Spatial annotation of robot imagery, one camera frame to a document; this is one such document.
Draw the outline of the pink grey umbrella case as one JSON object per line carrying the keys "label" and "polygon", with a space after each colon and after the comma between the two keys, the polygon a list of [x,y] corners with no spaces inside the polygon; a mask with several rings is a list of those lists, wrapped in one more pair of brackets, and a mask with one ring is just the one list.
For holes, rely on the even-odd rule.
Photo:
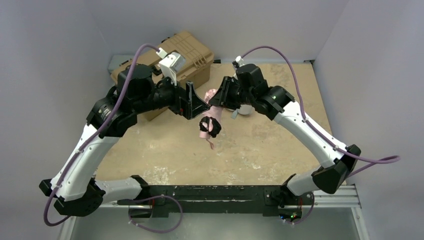
{"label": "pink grey umbrella case", "polygon": [[250,116],[254,111],[251,105],[242,104],[239,108],[235,109],[231,113],[231,118],[236,119],[237,116],[241,115],[244,117]]}

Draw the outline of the pink umbrella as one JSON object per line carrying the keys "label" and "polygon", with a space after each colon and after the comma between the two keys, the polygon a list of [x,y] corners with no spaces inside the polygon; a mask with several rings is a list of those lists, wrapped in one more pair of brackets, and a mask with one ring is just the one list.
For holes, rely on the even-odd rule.
{"label": "pink umbrella", "polygon": [[199,137],[206,140],[212,150],[215,145],[211,142],[210,138],[215,138],[222,130],[221,119],[223,107],[211,105],[210,109],[202,114],[199,122]]}

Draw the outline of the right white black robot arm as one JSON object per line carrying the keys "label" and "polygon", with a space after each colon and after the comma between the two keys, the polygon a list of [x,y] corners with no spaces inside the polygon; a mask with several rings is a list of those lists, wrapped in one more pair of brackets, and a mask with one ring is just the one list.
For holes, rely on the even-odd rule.
{"label": "right white black robot arm", "polygon": [[207,101],[211,106],[235,110],[250,105],[254,110],[293,134],[318,160],[319,168],[294,174],[283,184],[291,195],[300,196],[321,190],[334,194],[353,172],[354,156],[361,154],[355,145],[346,145],[334,138],[308,115],[301,114],[301,105],[282,86],[269,86],[261,69],[255,64],[240,66],[235,77],[226,76],[216,93]]}

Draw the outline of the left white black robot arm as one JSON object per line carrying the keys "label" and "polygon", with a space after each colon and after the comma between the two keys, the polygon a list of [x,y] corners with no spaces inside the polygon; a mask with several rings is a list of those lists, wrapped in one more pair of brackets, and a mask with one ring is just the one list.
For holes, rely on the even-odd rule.
{"label": "left white black robot arm", "polygon": [[168,108],[188,120],[207,111],[209,105],[195,92],[194,85],[173,84],[163,76],[153,82],[154,69],[145,64],[127,67],[117,84],[89,112],[74,153],[52,179],[39,184],[56,211],[63,216],[85,217],[101,204],[147,197],[149,185],[140,176],[99,181],[95,171],[109,150],[138,122],[138,115]]}

